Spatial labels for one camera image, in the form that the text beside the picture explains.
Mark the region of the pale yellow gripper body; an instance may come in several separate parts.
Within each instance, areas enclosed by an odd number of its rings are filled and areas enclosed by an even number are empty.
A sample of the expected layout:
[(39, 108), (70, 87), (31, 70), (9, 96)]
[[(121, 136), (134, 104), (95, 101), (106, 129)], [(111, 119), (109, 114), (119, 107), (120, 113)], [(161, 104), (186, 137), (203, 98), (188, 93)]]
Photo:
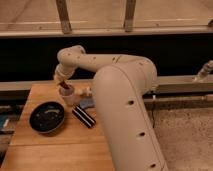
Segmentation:
[(70, 78), (70, 73), (66, 70), (56, 69), (53, 78), (57, 84), (60, 84)]

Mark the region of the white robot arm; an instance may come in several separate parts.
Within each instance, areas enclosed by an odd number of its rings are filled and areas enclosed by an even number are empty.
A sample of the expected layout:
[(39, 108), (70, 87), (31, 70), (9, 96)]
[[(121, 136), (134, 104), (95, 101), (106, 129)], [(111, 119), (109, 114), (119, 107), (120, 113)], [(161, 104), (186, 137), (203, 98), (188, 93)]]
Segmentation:
[(88, 54), (80, 45), (57, 53), (54, 80), (69, 79), (76, 69), (95, 73), (92, 96), (115, 171), (169, 171), (143, 102), (158, 86), (148, 58), (126, 54)]

